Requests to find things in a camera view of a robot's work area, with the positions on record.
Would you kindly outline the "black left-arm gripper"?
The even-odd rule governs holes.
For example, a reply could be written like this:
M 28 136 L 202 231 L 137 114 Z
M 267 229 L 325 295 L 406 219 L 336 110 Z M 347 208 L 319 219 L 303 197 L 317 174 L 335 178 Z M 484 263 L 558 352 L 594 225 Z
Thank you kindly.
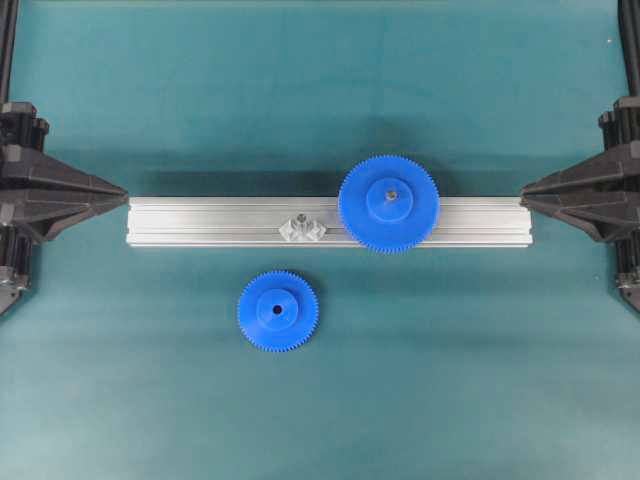
M 44 243 L 128 201 L 122 188 L 37 151 L 49 123 L 31 103 L 3 103 L 0 118 L 3 226 Z

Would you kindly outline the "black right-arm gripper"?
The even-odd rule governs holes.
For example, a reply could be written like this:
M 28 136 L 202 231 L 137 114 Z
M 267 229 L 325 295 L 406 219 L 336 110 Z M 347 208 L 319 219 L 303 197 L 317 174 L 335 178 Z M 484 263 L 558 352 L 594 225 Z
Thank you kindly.
M 604 152 L 526 185 L 521 203 L 532 211 L 612 243 L 639 229 L 638 195 L 542 195 L 620 182 L 639 175 L 639 148 L 616 147 L 640 140 L 640 99 L 620 97 L 598 118 Z

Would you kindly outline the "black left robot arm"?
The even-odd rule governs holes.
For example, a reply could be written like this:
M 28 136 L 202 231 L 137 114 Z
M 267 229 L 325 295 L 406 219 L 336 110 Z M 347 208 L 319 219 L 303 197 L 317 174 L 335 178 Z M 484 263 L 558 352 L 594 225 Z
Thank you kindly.
M 44 153 L 48 122 L 29 102 L 1 105 L 1 312 L 31 286 L 33 247 L 120 207 L 128 193 Z

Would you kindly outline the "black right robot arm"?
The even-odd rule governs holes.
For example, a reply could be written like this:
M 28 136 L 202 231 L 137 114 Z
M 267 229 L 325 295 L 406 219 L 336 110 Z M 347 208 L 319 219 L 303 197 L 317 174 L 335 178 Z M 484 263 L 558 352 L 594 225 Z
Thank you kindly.
M 523 187 L 521 204 L 612 244 L 621 298 L 639 309 L 639 98 L 598 120 L 604 151 Z

